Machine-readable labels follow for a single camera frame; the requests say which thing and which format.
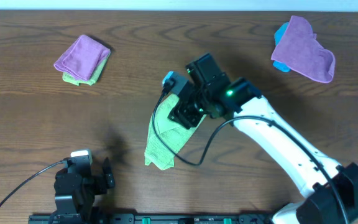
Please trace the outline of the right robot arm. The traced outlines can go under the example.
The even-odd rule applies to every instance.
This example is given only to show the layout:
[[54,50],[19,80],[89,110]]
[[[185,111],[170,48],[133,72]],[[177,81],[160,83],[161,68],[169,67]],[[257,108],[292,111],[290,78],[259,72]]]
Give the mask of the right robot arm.
[[342,166],[293,129],[245,78],[231,81],[213,56],[186,66],[187,76],[168,72],[162,87],[179,100],[170,120],[186,129],[204,116],[224,118],[253,139],[288,174],[303,201],[290,203],[272,223],[351,223],[358,219],[358,165]]

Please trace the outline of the light green microfiber cloth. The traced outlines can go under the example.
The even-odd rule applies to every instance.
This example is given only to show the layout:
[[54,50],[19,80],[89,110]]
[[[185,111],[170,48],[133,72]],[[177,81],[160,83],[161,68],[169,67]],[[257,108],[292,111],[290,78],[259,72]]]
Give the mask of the light green microfiber cloth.
[[144,152],[146,166],[154,164],[160,170],[174,167],[174,154],[158,138],[177,154],[200,126],[197,125],[195,128],[186,129],[168,119],[169,113],[178,101],[179,97],[171,94],[159,104],[154,122],[156,132],[152,127],[153,122],[150,121],[149,123],[147,144]]

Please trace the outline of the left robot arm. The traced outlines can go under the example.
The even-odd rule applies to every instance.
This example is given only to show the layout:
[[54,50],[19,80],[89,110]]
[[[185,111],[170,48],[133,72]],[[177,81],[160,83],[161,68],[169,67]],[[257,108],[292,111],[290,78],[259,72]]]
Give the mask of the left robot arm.
[[115,187],[111,163],[105,158],[102,174],[91,173],[89,156],[63,160],[65,167],[55,176],[55,219],[58,223],[109,223],[109,217],[95,207],[95,196]]

